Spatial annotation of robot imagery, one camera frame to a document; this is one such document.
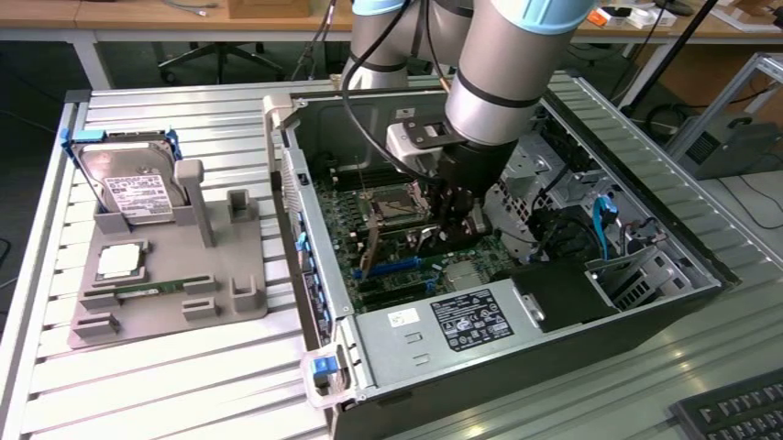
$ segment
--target circuit board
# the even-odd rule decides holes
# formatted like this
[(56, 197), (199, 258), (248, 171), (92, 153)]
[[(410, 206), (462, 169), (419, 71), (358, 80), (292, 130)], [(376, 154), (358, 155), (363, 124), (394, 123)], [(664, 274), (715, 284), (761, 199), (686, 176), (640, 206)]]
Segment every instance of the circuit board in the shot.
[[(475, 287), (515, 266), (495, 236), (484, 236), (471, 248), (418, 257), (416, 249), (407, 245), (407, 237), (428, 226), (428, 214), (416, 203), (410, 185), (399, 183), (340, 192), (328, 183), (316, 182), (334, 253), (359, 313)], [(371, 215), (378, 215), (380, 224), (379, 260), (363, 277), (359, 266)]]

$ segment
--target black keyboard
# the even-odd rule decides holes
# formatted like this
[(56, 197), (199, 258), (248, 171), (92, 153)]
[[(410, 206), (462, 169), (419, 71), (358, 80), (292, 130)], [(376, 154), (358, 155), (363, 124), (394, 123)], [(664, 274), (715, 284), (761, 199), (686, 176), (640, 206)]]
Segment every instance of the black keyboard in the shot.
[(699, 440), (783, 440), (783, 368), (672, 405)]

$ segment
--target metal workbench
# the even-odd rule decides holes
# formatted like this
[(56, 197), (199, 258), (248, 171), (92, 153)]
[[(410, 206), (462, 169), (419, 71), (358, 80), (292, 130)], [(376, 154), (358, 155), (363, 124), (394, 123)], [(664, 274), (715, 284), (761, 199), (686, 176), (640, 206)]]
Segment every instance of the metal workbench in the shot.
[[(108, 91), (95, 92), (88, 104), (67, 104), (62, 128), (175, 127), (184, 156), (204, 163), (206, 198), (247, 188), (259, 199), (271, 312), (258, 321), (68, 348), (95, 202), (58, 141), (0, 346), (0, 368), (8, 370), (4, 439), (328, 438), (326, 418), (308, 406), (300, 381), (303, 334), (274, 214), (260, 100), (266, 94), (331, 89), (324, 81)], [(583, 111), (602, 106), (563, 75), (554, 90)], [(618, 155), (632, 169), (648, 169), (646, 182), (658, 182), (651, 185), (659, 197), (668, 197), (672, 210), (741, 275), (742, 289), (634, 351), (396, 440), (683, 438), (667, 410), (672, 402), (783, 366), (775, 250), (754, 244), (753, 231), (731, 212), (714, 209), (711, 196), (693, 182), (660, 179), (666, 163), (635, 149), (644, 147), (642, 133), (623, 130), (602, 135), (628, 137), (616, 143)]]

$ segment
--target motherboard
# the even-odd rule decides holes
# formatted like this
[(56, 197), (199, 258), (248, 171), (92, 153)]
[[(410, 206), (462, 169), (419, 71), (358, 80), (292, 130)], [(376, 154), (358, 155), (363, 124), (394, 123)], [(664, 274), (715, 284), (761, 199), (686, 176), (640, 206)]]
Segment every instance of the motherboard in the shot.
[(419, 240), (436, 225), (418, 183), (383, 183), (390, 182), (371, 173), (360, 185), (346, 185), (334, 176), (316, 182), (334, 253), (360, 313), (479, 287), (516, 265), (492, 234), (468, 248), (427, 252)]

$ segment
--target warning label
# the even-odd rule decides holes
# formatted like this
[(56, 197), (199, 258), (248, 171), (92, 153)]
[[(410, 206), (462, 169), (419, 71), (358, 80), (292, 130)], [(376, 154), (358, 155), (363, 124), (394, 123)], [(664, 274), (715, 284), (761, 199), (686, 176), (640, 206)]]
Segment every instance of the warning label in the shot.
[(104, 182), (126, 217), (171, 214), (170, 195), (159, 175), (107, 177)]
[(463, 351), (514, 335), (488, 289), (431, 302), (430, 306), (454, 351)]

